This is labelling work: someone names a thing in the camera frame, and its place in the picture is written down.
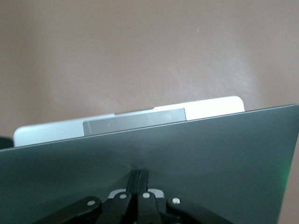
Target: beige wall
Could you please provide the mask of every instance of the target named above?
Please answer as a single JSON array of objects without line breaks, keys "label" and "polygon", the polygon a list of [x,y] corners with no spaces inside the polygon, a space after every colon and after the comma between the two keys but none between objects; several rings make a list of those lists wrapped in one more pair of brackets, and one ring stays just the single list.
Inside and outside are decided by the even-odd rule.
[{"label": "beige wall", "polygon": [[[0,0],[0,95],[2,136],[230,95],[299,103],[299,1]],[[281,223],[298,223],[289,186]]]}]

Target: dark gray laptop lid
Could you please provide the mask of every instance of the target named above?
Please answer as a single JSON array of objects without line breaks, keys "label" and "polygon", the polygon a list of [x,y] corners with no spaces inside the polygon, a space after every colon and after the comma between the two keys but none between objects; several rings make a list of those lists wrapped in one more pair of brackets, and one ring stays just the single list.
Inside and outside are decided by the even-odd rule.
[{"label": "dark gray laptop lid", "polygon": [[105,201],[133,169],[235,224],[277,223],[299,106],[0,151],[0,223],[31,223],[86,196]]}]

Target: screw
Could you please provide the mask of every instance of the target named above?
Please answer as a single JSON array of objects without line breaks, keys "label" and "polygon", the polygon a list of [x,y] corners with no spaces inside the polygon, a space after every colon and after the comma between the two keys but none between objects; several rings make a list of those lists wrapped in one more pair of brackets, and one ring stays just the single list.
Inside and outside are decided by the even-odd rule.
[{"label": "screw", "polygon": [[172,201],[171,201],[173,204],[180,204],[181,203],[181,200],[177,197],[173,198]]},{"label": "screw", "polygon": [[143,193],[142,197],[143,197],[143,198],[149,198],[149,197],[150,197],[150,194],[149,194],[149,193]]},{"label": "screw", "polygon": [[88,206],[92,206],[92,205],[94,205],[95,204],[95,201],[89,201],[89,202],[87,202],[87,205]]},{"label": "screw", "polygon": [[126,197],[127,197],[126,194],[122,194],[122,195],[120,195],[120,199],[125,199]]}]

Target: silver laptop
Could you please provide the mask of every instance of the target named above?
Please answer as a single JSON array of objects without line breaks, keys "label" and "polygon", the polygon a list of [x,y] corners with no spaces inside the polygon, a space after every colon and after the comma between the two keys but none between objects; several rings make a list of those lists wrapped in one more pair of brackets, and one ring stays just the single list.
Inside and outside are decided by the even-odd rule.
[{"label": "silver laptop", "polygon": [[14,145],[26,146],[243,111],[243,101],[231,96],[158,106],[143,111],[23,126],[14,133]]}]

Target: laptop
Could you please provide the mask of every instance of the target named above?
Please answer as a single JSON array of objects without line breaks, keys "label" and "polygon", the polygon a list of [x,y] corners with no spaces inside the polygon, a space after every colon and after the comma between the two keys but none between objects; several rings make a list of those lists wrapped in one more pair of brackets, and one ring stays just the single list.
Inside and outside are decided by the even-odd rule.
[{"label": "laptop", "polygon": [[243,111],[243,101],[237,96],[230,96],[158,106],[142,111],[22,126],[14,133],[14,146],[33,145]]},{"label": "laptop", "polygon": [[299,105],[179,121],[0,151],[0,223],[33,223],[86,196],[105,201],[132,170],[234,224],[275,224]]}]

